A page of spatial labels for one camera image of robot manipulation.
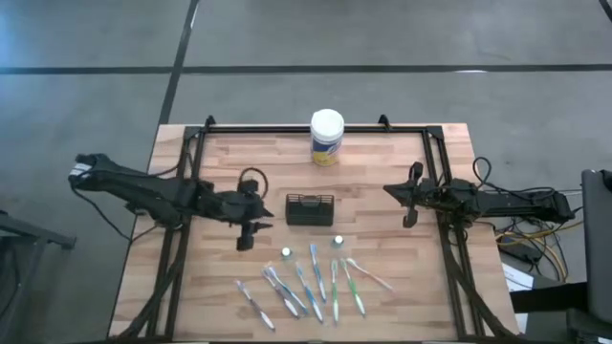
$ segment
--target concrete floor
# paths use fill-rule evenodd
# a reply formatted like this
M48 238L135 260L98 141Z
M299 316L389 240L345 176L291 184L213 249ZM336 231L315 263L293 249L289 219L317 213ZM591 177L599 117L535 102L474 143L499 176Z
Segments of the concrete floor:
M0 68L171 66L187 7L0 0ZM597 0L203 0L185 64L612 63L610 37ZM78 237L74 251L47 252L20 342L104 338L126 243L66 178L77 153L145 169L168 80L0 75L0 208ZM582 169L612 168L610 90L608 72L184 75L169 121L306 122L331 107L347 122L467 122L492 181L564 189ZM122 202L92 198L129 233ZM561 245L570 279L584 280L582 230Z

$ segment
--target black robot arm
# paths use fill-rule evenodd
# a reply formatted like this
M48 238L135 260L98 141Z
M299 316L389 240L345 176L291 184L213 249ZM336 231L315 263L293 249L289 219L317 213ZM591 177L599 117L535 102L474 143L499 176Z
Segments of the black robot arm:
M239 180L235 191L215 193L213 183L181 177L162 179L118 165L104 154L78 155L68 180L75 190L117 196L127 201L128 210L135 214L145 210L166 228L180 227L189 216L241 225L239 250L252 248L252 235L270 226L251 221L273 216L257 194L255 180Z
M474 183L461 179L441 186L427 178L418 183L422 175L423 165L415 162L407 182L383 187L402 206L408 207L405 227L417 222L415 205L440 211L450 223L464 227L470 227L480 217L530 216L559 224L575 218L565 196L555 190L482 191Z

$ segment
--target plastic container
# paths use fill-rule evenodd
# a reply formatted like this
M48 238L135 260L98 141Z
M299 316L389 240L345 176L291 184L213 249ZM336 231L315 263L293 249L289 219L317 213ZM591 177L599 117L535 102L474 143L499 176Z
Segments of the plastic container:
M313 161L329 166L339 159L339 149L344 134L344 118L335 110L323 109L315 112L310 121Z

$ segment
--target white paper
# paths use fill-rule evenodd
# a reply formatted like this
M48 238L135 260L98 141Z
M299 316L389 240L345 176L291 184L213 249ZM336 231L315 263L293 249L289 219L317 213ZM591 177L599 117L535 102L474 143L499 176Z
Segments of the white paper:
M534 277L528 273L515 269L506 264L502 264L504 275L506 276L506 284L508 291L531 290L534 287ZM527 313L517 313L516 322L518 329L525 333L527 329Z

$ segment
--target black holder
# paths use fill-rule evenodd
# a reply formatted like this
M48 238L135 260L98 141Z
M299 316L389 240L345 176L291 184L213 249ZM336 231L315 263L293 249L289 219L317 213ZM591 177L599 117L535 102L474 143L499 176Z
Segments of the black holder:
M334 196L287 194L285 217L289 226L331 226Z

